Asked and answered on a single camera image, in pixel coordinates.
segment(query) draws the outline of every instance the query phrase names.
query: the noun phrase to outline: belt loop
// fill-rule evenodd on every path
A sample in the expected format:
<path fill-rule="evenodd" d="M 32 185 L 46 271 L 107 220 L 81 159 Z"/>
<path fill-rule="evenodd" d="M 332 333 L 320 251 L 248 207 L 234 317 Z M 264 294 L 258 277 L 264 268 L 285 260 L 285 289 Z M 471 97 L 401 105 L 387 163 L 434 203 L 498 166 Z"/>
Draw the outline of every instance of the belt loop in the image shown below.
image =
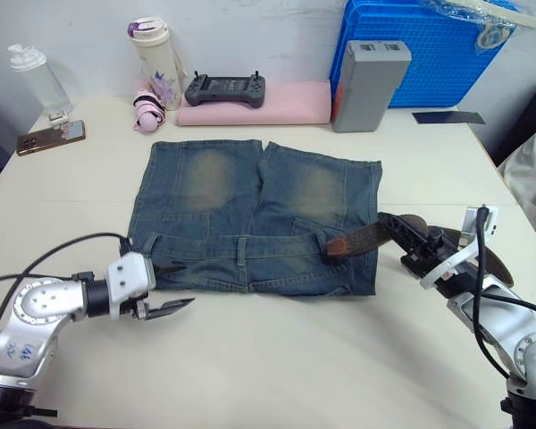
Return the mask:
<path fill-rule="evenodd" d="M 247 238 L 240 237 L 239 243 L 236 247 L 236 265 L 245 266 L 247 255 Z"/>
<path fill-rule="evenodd" d="M 159 238 L 159 234 L 155 234 L 154 232 L 151 232 L 149 237 L 145 240 L 145 244 L 143 244 L 141 253 L 144 253 L 146 255 L 150 254 L 158 238 Z"/>
<path fill-rule="evenodd" d="M 320 253 L 325 255 L 327 253 L 326 244 L 328 243 L 328 238 L 325 235 L 325 232 L 318 230 L 315 232 L 315 237 L 318 241 L 318 247 L 320 248 Z"/>

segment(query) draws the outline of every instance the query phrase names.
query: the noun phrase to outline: faded denim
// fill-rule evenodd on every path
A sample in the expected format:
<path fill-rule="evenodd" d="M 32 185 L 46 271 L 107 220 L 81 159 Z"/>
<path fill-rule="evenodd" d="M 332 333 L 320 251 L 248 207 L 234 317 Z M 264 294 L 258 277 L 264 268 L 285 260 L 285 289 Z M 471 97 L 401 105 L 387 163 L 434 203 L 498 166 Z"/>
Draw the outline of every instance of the faded denim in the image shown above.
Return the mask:
<path fill-rule="evenodd" d="M 377 220 L 380 179 L 380 162 L 258 140 L 157 142 L 129 235 L 160 289 L 370 295 L 377 252 L 329 258 L 325 243 Z"/>

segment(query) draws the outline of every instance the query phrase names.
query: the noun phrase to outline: game controller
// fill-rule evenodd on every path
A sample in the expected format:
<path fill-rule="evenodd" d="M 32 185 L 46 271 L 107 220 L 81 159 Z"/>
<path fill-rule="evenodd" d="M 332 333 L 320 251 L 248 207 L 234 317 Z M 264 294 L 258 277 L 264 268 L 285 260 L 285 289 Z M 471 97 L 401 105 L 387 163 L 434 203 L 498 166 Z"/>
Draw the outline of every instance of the game controller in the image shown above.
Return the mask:
<path fill-rule="evenodd" d="M 258 71 L 247 78 L 209 78 L 195 71 L 185 98 L 190 105 L 200 105 L 205 101 L 240 101 L 257 108 L 264 103 L 265 89 L 266 82 Z"/>

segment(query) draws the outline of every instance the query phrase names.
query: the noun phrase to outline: smartphone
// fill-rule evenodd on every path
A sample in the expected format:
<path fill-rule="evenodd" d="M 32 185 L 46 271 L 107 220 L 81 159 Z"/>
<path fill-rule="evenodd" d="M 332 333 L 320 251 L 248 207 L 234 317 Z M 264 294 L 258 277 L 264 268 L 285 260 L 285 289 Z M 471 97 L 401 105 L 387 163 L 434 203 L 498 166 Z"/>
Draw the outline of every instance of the smartphone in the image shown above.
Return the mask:
<path fill-rule="evenodd" d="M 83 121 L 66 122 L 58 128 L 46 128 L 18 137 L 19 156 L 33 154 L 50 147 L 67 145 L 86 137 L 86 127 Z"/>

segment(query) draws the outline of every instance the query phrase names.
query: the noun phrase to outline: bottle lid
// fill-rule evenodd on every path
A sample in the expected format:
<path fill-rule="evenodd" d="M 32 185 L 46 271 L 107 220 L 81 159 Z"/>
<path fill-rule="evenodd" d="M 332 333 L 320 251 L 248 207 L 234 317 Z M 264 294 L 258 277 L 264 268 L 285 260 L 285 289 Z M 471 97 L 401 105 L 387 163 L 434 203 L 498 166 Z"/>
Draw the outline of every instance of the bottle lid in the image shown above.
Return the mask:
<path fill-rule="evenodd" d="M 44 53 L 38 51 L 33 46 L 21 47 L 20 44 L 17 44 L 9 46 L 8 50 L 12 54 L 10 65 L 17 72 L 32 70 L 46 63 Z"/>
<path fill-rule="evenodd" d="M 160 45 L 170 36 L 166 22 L 155 16 L 139 18 L 130 23 L 127 34 L 137 46 Z"/>

